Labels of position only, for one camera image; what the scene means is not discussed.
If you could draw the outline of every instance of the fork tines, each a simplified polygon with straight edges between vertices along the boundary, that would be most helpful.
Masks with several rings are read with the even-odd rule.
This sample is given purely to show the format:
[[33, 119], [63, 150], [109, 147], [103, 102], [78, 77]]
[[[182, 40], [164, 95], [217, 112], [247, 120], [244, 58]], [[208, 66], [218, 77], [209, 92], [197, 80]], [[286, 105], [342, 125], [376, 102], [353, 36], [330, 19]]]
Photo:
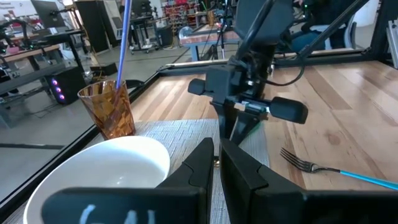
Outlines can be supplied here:
[[282, 148], [280, 150], [280, 155], [287, 160], [287, 162], [291, 163], [293, 166], [296, 168], [305, 171], [305, 172], [311, 172], [311, 162], [303, 161], [300, 158], [298, 158], [296, 155], [292, 154], [285, 148]]

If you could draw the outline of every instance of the light wood tabletop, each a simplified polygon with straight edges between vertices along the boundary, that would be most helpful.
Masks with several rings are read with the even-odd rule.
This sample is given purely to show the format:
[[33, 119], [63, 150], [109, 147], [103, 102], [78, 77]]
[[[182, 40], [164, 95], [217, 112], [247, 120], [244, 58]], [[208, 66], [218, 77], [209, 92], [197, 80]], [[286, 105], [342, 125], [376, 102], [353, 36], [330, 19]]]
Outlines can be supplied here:
[[[197, 31], [206, 31], [206, 30], [217, 30], [218, 26], [209, 26], [209, 25], [204, 25], [202, 28], [200, 28]], [[202, 42], [212, 42], [212, 41], [217, 41], [218, 39], [218, 33], [214, 32], [210, 35], [208, 34], [200, 34], [200, 35], [193, 35], [189, 37], [182, 38], [180, 40], [181, 44], [197, 44], [197, 43], [202, 43]], [[240, 40], [239, 36], [235, 33], [235, 31], [227, 31], [224, 33], [224, 40]]]
[[[37, 37], [39, 34], [28, 34], [28, 38], [31, 38], [31, 37]], [[24, 36], [19, 36], [19, 37], [11, 37], [10, 39], [12, 40], [12, 41], [15, 41], [15, 40], [22, 40], [24, 38]]]
[[[44, 50], [46, 52], [51, 51], [51, 50], [57, 50], [59, 49], [59, 45], [51, 45], [49, 47], [44, 47]], [[13, 62], [16, 60], [20, 60], [29, 56], [34, 56], [34, 55], [38, 55], [41, 54], [42, 50], [41, 49], [37, 49], [37, 50], [23, 50], [18, 52], [17, 54], [9, 54], [7, 53], [6, 55], [3, 55], [4, 59], [6, 59], [6, 62]]]
[[[276, 70], [275, 82], [293, 79], [298, 68]], [[159, 78], [133, 104], [134, 119], [216, 119], [207, 96], [187, 92], [192, 78]], [[306, 174], [279, 156], [281, 147], [302, 159], [398, 182], [398, 71], [379, 62], [307, 67], [287, 87], [266, 86], [266, 98], [299, 100], [309, 108], [306, 124], [270, 116], [265, 121], [271, 169], [305, 189], [387, 190], [341, 174]]]

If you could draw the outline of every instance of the blue jeans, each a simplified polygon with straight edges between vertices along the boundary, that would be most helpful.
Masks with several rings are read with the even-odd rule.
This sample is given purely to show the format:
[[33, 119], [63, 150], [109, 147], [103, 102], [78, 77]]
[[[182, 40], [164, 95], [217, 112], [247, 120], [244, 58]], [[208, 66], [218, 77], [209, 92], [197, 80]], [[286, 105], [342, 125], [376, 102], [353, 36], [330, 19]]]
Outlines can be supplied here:
[[[292, 34], [292, 48], [294, 52], [301, 51], [306, 45], [310, 45], [319, 34], [316, 32], [304, 33], [302, 31]], [[315, 50], [324, 50], [325, 43], [320, 44]]]

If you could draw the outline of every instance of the computer tower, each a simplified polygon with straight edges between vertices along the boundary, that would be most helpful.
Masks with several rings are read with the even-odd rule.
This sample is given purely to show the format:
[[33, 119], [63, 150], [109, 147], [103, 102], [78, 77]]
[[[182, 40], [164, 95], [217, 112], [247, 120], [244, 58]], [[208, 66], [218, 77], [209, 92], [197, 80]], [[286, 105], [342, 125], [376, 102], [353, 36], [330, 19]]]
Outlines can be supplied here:
[[68, 67], [53, 75], [45, 77], [56, 101], [62, 105], [68, 105], [78, 99], [77, 93], [86, 82], [79, 67]]

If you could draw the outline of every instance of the blue fork handle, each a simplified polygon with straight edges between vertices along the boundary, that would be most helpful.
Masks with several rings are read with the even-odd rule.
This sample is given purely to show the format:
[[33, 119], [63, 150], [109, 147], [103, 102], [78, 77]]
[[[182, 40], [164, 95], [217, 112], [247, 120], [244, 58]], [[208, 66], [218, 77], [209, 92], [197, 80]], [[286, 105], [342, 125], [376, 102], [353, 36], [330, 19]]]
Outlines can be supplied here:
[[391, 182], [391, 181], [387, 181], [387, 180], [381, 180], [381, 179], [377, 179], [377, 178], [374, 178], [374, 177], [367, 177], [365, 175], [359, 175], [359, 174], [355, 174], [355, 173], [344, 171], [344, 170], [341, 170], [340, 174], [346, 175], [348, 177], [354, 177], [354, 178], [357, 178], [359, 180], [364, 180], [366, 182], [374, 183], [374, 184], [377, 184], [377, 185], [381, 185], [383, 187], [387, 187], [387, 188], [390, 188], [390, 189], [398, 190], [398, 183], [395, 183], [395, 182]]

